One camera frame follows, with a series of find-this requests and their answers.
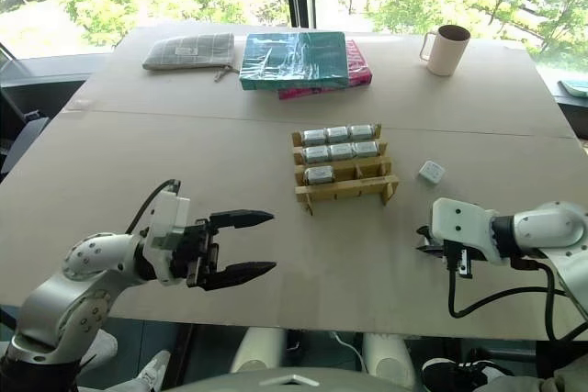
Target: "battery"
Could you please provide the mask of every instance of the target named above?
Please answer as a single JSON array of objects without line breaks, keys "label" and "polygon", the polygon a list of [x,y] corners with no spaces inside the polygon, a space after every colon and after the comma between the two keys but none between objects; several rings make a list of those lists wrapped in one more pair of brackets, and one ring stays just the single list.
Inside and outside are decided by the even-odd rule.
[{"label": "battery", "polygon": [[332,161],[350,160],[353,158],[353,149],[348,142],[329,146],[329,153],[331,154]]},{"label": "battery", "polygon": [[373,124],[360,124],[349,126],[351,141],[373,140],[376,135],[376,128]]},{"label": "battery", "polygon": [[330,144],[349,141],[349,131],[346,126],[327,129],[327,140]]},{"label": "battery", "polygon": [[357,158],[378,156],[378,144],[375,141],[354,142],[353,152]]},{"label": "battery", "polygon": [[303,146],[320,146],[326,144],[327,136],[324,129],[303,130],[300,133]]},{"label": "battery", "polygon": [[307,147],[302,149],[302,156],[307,164],[326,162],[329,161],[329,149],[327,146]]},{"label": "battery", "polygon": [[327,184],[334,182],[334,169],[332,165],[310,167],[304,171],[304,182],[307,185]]}]

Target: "gray pouch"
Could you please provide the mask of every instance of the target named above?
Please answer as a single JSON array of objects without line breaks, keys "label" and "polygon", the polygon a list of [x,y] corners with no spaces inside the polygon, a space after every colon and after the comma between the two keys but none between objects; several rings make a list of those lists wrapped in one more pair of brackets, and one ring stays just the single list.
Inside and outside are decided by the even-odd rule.
[{"label": "gray pouch", "polygon": [[170,69],[232,66],[235,37],[232,33],[174,37],[155,42],[143,68]]}]

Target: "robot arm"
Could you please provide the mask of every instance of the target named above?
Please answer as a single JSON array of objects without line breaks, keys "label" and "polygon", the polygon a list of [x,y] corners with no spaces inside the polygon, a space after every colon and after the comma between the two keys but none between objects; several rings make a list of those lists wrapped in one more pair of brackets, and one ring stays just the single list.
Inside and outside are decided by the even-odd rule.
[{"label": "robot arm", "polygon": [[218,272],[219,245],[212,240],[219,228],[249,227],[273,216],[235,210],[188,226],[189,199],[178,197],[178,189],[179,182],[173,181],[159,193],[150,226],[139,234],[99,233],[75,244],[61,270],[30,294],[0,363],[3,391],[69,390],[79,361],[128,287],[153,279],[163,285],[186,279],[188,286],[211,290],[243,284],[276,266],[238,263]]},{"label": "robot arm", "polygon": [[471,260],[506,264],[524,256],[548,258],[566,295],[588,320],[588,213],[551,202],[513,216],[452,199],[433,204],[431,231],[419,229],[420,250],[447,258],[449,271],[471,278]]}]

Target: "wooden rack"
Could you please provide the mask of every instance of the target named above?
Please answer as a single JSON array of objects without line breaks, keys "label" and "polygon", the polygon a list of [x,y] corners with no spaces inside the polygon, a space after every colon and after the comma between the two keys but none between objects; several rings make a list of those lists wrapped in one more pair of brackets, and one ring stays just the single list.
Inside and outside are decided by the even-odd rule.
[{"label": "wooden rack", "polygon": [[[312,203],[324,200],[336,200],[340,197],[357,197],[380,194],[382,204],[386,205],[394,195],[400,182],[392,174],[392,160],[386,156],[388,143],[379,139],[381,125],[376,125],[374,141],[378,145],[378,156],[372,158],[355,158],[352,160],[319,162],[306,164],[302,156],[302,139],[299,132],[292,133],[292,155],[296,164],[294,175],[298,201],[311,213]],[[305,185],[304,171],[310,167],[331,165],[334,169],[334,182],[330,184]]]}]

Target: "beige tabletop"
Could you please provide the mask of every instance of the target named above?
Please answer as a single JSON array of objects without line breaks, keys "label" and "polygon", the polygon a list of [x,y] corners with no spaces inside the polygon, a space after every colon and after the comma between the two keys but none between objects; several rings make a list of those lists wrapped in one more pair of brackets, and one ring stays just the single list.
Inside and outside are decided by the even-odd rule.
[{"label": "beige tabletop", "polygon": [[[0,185],[0,303],[20,304],[75,242],[123,231],[156,185],[178,178],[191,218],[234,208],[274,213],[263,225],[223,230],[218,241],[220,265],[271,260],[277,267],[217,292],[151,282],[126,291],[115,316],[546,338],[540,294],[450,318],[445,266],[414,249],[414,231],[441,196],[505,214],[553,199],[588,205],[588,157],[523,51],[473,41],[456,75],[438,79],[414,60],[418,39],[357,36],[374,71],[370,87],[279,102],[242,91],[234,74],[214,84],[214,71],[144,72],[148,36],[169,29],[138,29],[124,40]],[[502,75],[491,81],[488,73]],[[294,197],[290,132],[376,120],[401,179],[397,194],[386,207],[363,196],[317,204],[309,216]],[[428,159],[447,169],[437,186],[416,177]],[[545,284],[539,273],[487,263],[473,270],[473,280],[458,281],[458,308],[500,289]],[[558,299],[559,335],[581,320]]]}]

